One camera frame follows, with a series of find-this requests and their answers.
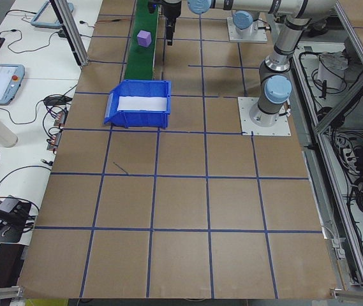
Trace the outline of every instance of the cardboard sheet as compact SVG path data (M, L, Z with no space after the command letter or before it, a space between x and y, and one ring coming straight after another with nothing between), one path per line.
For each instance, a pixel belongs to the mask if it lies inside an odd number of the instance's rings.
M99 19L130 16L133 3L104 0ZM199 19L183 1L174 45L158 41L156 79L172 81L160 130L101 125L130 28L96 25L89 57L101 62L82 70L19 280L27 297L330 296L336 280L292 120L291 137L240 131L236 97L259 95L272 43L227 43L229 14Z

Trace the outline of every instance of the wire bundle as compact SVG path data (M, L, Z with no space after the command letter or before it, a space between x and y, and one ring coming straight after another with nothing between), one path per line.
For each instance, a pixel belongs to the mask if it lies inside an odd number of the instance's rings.
M347 154L344 154L345 150L347 152L354 152L355 149L363 149L363 145L354 145L354 142L363 143L363 134L352 131L337 132L336 128L332 129L330 143L343 170L344 177L348 181L346 205L363 257L362 233L357 226L358 222L355 220L352 212L352 205L355 203L363 213L363 171L358 171L355 167L350 166L350 164L357 160L353 160L352 157L347 157Z

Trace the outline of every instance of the black cable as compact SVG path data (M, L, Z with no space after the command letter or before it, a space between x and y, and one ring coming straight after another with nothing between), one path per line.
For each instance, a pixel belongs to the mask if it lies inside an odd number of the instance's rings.
M352 195L350 194L348 196L348 199L347 199L348 214L350 215L350 219L352 220L354 232L357 235L357 240L358 240L358 243L359 243L359 249L360 249L361 255L363 257L363 241L362 241L362 235L361 235L361 232L360 232L359 227L357 226L357 222L354 219L353 212L352 212L352 203L351 202L352 202Z
M8 13L11 13L12 11L22 11L22 12L24 12L24 13L30 13L30 14L36 14L36 11L25 11L25 10L9 10L9 11L7 11L6 13L5 13L5 15L4 16L7 16L7 14Z
M322 81L316 79L316 75L318 74L318 68L316 68L315 70L312 71L311 73L311 80L313 82L313 85L316 86L317 89L319 89L320 91L323 91L323 85L322 85ZM344 78L342 78L342 84L345 84L345 87L343 89L337 89L337 88L333 88L333 87L328 87L327 89L334 89L336 90L335 92L330 92L327 91L327 94L341 94L342 92L344 92L347 89L347 82Z
M9 110L6 110L5 108L1 108L0 107L0 110L4 110L5 112L7 112L8 113L8 116L9 116L9 118L10 118L10 120L11 120L11 122L12 123L14 123L14 124L16 124L16 125L22 125L22 124L30 124L30 123L33 123L33 122L35 122L35 120L36 120L36 118L37 118L37 116L38 116L38 105L42 102L43 100L41 100L41 101L38 101L37 102L37 104L35 105L35 118L33 119L33 120L31 120L31 121L28 121L28 122L15 122L13 119L12 119L12 117L11 117L11 113L10 113L10 111Z
M313 108L315 110L315 113L318 113L318 110L317 110L317 107L316 105L318 105L320 107L320 109L323 108L323 106L320 104L319 101L317 101L315 95L313 94L313 90L312 88L310 87L310 84L309 84L309 80L307 79L307 72L306 72L306 69L302 63L302 56L303 55L307 55L307 54L313 54L313 55L316 55L317 53L315 52L308 52L308 51L305 51L305 52L301 52L299 54L299 64L300 64L300 68L302 69L302 72L303 72L303 77L304 77L304 80L306 82L306 86L307 86L307 89L309 90L309 93L310 93L310 96L311 96L311 99L313 101Z
M26 53L26 52L35 52L35 51L38 51L38 50L41 50L41 49L44 49L44 48L47 48L49 47L49 45L51 44L51 38L53 37L53 35L57 34L58 32L53 32L50 36L49 36L49 39L48 39L48 43L42 47L39 47L39 48L36 48L36 49L32 49L32 50L23 50L23 51L14 51L13 49L11 49L10 46L12 46L14 43L18 42L18 41L21 41L22 40L22 32L21 30L17 30L17 29L12 29L12 30L9 30L9 31L3 31L3 32L19 32L20 33L20 38L11 42L10 44L8 44L7 48L8 50L10 50L11 52L13 52L14 54L21 54L21 53Z
M6 174L6 175L5 175L5 176L4 176L4 177L0 180L0 185L1 185L1 183L2 183L2 182L4 182L4 180L5 180L7 177L9 177L12 173L15 173L15 172L17 172L17 171L19 171L19 170L26 169L26 168L44 168L44 169L47 169L47 170L51 171L51 169L50 169L50 168L45 167L45 166L38 166L38 165L23 166L23 167L20 167L20 168L14 169L14 170L12 170L11 172L9 172L8 174Z

